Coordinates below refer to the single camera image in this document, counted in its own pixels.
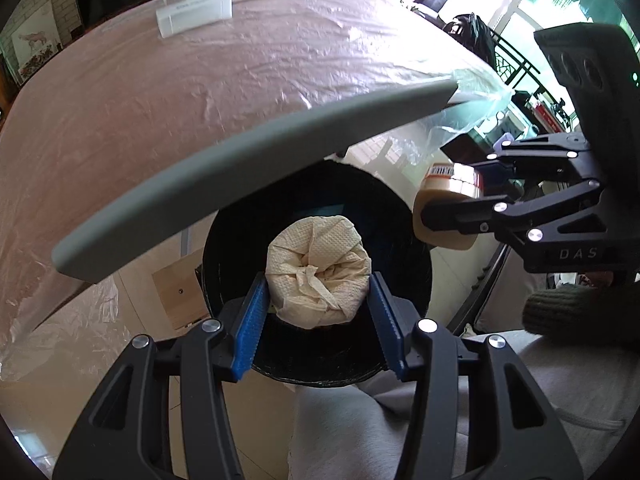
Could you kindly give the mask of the black round trash bin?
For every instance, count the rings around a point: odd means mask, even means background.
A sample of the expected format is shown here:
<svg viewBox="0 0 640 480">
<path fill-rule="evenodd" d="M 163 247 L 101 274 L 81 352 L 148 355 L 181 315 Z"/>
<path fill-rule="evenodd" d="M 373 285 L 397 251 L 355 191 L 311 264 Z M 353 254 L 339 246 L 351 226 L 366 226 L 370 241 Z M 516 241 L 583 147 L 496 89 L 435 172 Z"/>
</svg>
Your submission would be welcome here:
<svg viewBox="0 0 640 480">
<path fill-rule="evenodd" d="M 409 206 L 367 171 L 332 160 L 221 208 L 203 252 L 212 315 L 265 275 L 271 299 L 253 367 L 296 386 L 345 387 L 383 369 L 366 304 L 375 272 L 426 313 L 432 258 Z"/>
</svg>

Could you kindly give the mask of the clear plastic table cover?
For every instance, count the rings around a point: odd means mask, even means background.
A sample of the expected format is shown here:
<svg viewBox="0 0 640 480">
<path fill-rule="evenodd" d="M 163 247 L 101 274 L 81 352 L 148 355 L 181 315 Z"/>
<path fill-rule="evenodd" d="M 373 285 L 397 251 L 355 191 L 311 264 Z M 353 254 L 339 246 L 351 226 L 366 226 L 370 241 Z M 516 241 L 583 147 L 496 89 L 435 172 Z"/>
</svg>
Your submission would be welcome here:
<svg viewBox="0 0 640 480">
<path fill-rule="evenodd" d="M 160 36 L 153 0 L 71 44 L 24 85 L 1 131 L 1 354 L 80 294 L 54 245 L 190 155 L 281 115 L 451 76 L 461 132 L 511 90 L 393 0 L 231 0 L 228 20 Z"/>
</svg>

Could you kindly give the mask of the translucent white plastic box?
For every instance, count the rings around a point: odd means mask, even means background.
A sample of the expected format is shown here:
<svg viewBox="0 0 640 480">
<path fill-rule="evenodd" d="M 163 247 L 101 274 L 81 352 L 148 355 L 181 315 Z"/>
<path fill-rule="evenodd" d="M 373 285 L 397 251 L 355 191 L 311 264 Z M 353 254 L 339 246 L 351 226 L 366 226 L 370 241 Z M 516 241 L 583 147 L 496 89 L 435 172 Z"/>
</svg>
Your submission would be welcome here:
<svg viewBox="0 0 640 480">
<path fill-rule="evenodd" d="M 156 10 L 162 38 L 232 18 L 232 0 L 184 0 Z"/>
</svg>

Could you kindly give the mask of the black carved wooden chair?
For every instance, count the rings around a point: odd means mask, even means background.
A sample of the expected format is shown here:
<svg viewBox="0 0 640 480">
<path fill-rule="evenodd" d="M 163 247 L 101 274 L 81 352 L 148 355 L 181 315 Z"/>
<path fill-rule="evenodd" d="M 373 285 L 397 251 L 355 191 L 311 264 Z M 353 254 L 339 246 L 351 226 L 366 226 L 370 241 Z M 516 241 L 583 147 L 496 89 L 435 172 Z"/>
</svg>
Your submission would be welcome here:
<svg viewBox="0 0 640 480">
<path fill-rule="evenodd" d="M 563 98 L 555 99 L 541 81 L 541 70 L 524 54 L 488 27 L 479 16 L 460 14 L 444 32 L 476 54 L 513 90 L 511 101 L 543 133 L 567 131 L 570 114 Z"/>
</svg>

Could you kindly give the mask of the beige paper napkin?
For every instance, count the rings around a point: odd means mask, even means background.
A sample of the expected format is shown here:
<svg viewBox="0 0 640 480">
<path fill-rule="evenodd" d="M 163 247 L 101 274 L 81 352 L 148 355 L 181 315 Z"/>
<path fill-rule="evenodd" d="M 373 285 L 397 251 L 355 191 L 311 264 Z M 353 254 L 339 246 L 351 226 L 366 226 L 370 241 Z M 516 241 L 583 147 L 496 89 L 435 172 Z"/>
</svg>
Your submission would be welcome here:
<svg viewBox="0 0 640 480">
<path fill-rule="evenodd" d="M 273 311 L 303 330 L 352 321 L 371 272 L 361 236 L 344 216 L 303 218 L 268 246 L 265 277 Z"/>
</svg>

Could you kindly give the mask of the amber plastic candle cup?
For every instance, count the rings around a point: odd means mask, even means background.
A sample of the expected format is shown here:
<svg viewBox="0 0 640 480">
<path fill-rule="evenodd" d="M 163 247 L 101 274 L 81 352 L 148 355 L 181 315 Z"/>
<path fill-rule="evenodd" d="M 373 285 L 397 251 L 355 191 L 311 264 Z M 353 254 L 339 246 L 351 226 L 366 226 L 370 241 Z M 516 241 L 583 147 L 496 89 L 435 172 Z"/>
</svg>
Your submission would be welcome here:
<svg viewBox="0 0 640 480">
<path fill-rule="evenodd" d="M 452 250 L 468 250 L 476 239 L 476 234 L 461 234 L 449 229 L 435 231 L 431 225 L 444 220 L 445 214 L 438 212 L 440 205 L 461 203 L 464 200 L 477 200 L 484 195 L 483 178 L 471 166 L 458 162 L 434 162 L 428 168 L 412 206 L 413 232 L 426 244 Z"/>
</svg>

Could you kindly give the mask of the giraffe picture canvas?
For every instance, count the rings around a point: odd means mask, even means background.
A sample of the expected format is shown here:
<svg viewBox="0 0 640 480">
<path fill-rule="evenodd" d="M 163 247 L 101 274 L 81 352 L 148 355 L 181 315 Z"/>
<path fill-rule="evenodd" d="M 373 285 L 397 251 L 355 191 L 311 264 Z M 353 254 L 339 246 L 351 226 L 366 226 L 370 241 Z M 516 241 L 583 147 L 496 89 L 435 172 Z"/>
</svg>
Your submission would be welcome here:
<svg viewBox="0 0 640 480">
<path fill-rule="evenodd" d="M 46 1 L 12 34 L 17 73 L 24 82 L 62 48 L 52 3 Z"/>
</svg>

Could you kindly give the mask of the grey trousers leg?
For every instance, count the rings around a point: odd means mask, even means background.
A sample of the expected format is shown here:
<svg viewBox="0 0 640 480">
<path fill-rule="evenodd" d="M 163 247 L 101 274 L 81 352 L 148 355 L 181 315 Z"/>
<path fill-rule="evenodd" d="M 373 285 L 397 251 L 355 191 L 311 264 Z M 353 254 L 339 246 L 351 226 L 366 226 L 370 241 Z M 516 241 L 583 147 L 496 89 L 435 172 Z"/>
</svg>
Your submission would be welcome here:
<svg viewBox="0 0 640 480">
<path fill-rule="evenodd" d="M 415 368 L 296 391 L 293 479 L 579 479 L 611 463 L 639 408 L 639 359 L 516 330 L 416 326 Z"/>
</svg>

